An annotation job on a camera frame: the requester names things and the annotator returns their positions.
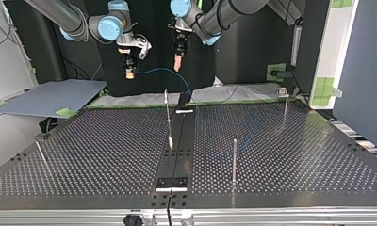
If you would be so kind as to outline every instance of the vertical post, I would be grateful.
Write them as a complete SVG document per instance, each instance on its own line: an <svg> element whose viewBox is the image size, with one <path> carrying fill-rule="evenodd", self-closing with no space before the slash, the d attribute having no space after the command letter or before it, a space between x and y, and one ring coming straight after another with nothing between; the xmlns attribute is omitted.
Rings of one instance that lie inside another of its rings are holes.
<svg viewBox="0 0 377 226"><path fill-rule="evenodd" d="M288 109L288 99L289 99L289 95L287 95L287 97L286 97L285 118L286 118L286 115L287 115L287 109Z"/></svg>
<svg viewBox="0 0 377 226"><path fill-rule="evenodd" d="M233 140L233 189L236 189L236 170L237 170L237 158L238 158L238 141Z"/></svg>
<svg viewBox="0 0 377 226"><path fill-rule="evenodd" d="M166 113L167 113L167 123L168 123L168 129L169 129L169 146L172 149L173 148L173 139L172 139L172 127L171 127L171 113L169 111L169 98L168 98L168 91L165 90L165 105L166 105Z"/></svg>
<svg viewBox="0 0 377 226"><path fill-rule="evenodd" d="M44 155L44 152L42 151L42 148L41 148L40 143L39 143L37 140L35 141L35 143L36 143L36 146L38 147L38 150L39 150L40 156L41 156L41 158L42 158L42 161L43 161L45 164L47 164L47 159L45 159L45 155Z"/></svg>

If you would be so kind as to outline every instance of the end effector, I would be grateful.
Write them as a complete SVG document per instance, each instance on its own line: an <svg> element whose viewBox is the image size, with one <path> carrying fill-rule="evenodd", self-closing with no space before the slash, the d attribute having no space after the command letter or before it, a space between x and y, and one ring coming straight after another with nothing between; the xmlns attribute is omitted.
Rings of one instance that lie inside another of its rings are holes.
<svg viewBox="0 0 377 226"><path fill-rule="evenodd" d="M133 48L141 49L139 58L145 59L152 48L151 43L142 35L134 35L130 10L125 0L108 2L109 13L100 16L87 16L78 7L64 0L25 0L33 8L59 25L67 40L88 41L94 38L103 44L116 41L123 56L126 77L133 79L137 61Z"/></svg>
<svg viewBox="0 0 377 226"><path fill-rule="evenodd" d="M177 72L186 54L191 32L197 34L204 45L213 45L230 24L242 16L257 13L269 0L219 0L208 13L203 13L196 2L171 0L171 11L176 17L174 69Z"/></svg>

